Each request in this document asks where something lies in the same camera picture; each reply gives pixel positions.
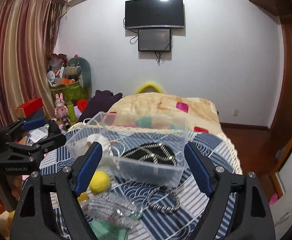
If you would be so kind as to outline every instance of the beige blanket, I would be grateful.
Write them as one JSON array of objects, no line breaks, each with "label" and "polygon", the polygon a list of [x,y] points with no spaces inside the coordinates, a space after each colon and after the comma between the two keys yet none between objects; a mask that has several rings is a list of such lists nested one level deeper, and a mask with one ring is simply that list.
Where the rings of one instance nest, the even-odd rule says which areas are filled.
[{"label": "beige blanket", "polygon": [[[188,112],[176,108],[178,102],[186,104]],[[160,93],[142,93],[120,99],[108,112],[183,117],[187,119],[190,131],[197,126],[207,129],[214,135],[222,133],[215,105],[203,98],[180,98]]]}]

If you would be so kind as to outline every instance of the blue patterned bedsheet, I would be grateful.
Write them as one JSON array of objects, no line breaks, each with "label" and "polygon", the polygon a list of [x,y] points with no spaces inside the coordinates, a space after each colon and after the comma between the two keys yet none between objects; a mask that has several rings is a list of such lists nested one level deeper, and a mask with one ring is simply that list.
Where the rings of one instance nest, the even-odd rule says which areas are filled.
[{"label": "blue patterned bedsheet", "polygon": [[[77,132],[71,131],[66,134],[67,139]],[[198,150],[205,156],[208,156],[215,166],[223,166],[229,172],[234,172],[234,165],[230,151],[225,143],[218,137],[208,133],[188,132],[188,141],[194,142]],[[133,147],[137,147],[144,142],[138,141]],[[73,158],[65,146],[50,152],[41,162],[41,174],[50,174],[59,171],[63,166],[72,165]],[[178,188],[178,196],[181,200],[181,207],[174,213],[162,213],[147,208],[145,202],[148,192],[153,189],[153,185],[125,181],[123,179],[114,178],[111,182],[110,190],[129,197],[135,201],[139,201],[145,208],[141,222],[136,228],[129,232],[129,240],[167,240],[188,239],[190,233],[197,225],[201,214],[203,213],[208,198],[201,193],[189,169],[183,173]],[[63,221],[56,193],[51,193],[56,221],[62,236],[70,239],[67,228]],[[153,198],[160,205],[173,205],[172,197],[164,192],[159,192]],[[230,223],[231,215],[235,203],[235,195],[230,194],[227,209],[225,210],[223,221],[215,239],[225,236]]]}]

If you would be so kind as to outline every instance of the bed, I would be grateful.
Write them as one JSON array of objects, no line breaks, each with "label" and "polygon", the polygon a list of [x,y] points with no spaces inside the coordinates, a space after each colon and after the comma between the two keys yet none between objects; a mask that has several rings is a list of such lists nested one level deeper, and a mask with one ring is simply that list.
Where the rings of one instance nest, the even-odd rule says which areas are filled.
[{"label": "bed", "polygon": [[[208,156],[215,166],[221,165],[229,172],[242,174],[237,152],[230,140],[222,132],[214,104],[202,98],[180,98],[173,95],[159,93],[145,93],[127,96],[115,103],[109,112],[118,114],[165,115],[184,117],[188,120],[188,141],[196,144],[198,150]],[[83,124],[76,125],[66,134],[67,139],[78,132]],[[194,132],[194,127],[207,129],[209,133]],[[63,166],[71,165],[73,159],[66,147],[60,147],[50,152],[40,165],[41,174],[50,174],[59,171]],[[138,199],[145,208],[139,225],[129,232],[128,239],[187,239],[197,225],[204,211],[208,198],[201,193],[189,169],[183,173],[177,188],[182,206],[173,214],[160,213],[147,208],[144,204],[148,192],[153,185],[125,181],[113,178],[110,190],[119,195]],[[62,219],[56,193],[51,193],[57,225],[62,236],[70,239],[65,223]],[[160,193],[156,195],[161,205],[171,205],[171,196]],[[220,225],[216,239],[225,236],[231,220],[235,203],[235,195],[230,194],[228,206]]]}]

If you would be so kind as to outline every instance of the red floor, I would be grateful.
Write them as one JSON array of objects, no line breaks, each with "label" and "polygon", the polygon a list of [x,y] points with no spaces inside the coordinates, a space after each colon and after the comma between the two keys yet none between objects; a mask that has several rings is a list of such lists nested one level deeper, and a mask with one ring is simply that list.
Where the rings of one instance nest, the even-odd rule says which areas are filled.
[{"label": "red floor", "polygon": [[277,164],[277,159],[269,140],[269,132],[226,127],[222,127],[222,130],[238,152],[243,173],[255,172],[267,198],[270,199],[275,189],[268,175]]}]

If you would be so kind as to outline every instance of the small screen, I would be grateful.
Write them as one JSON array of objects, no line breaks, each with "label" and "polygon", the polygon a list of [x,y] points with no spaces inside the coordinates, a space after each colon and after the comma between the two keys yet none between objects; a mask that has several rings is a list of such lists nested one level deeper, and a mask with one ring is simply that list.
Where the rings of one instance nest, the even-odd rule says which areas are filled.
[{"label": "small screen", "polygon": [[184,28],[183,0],[126,1],[125,28]]},{"label": "small screen", "polygon": [[145,29],[138,31],[138,51],[170,51],[170,29]]}]

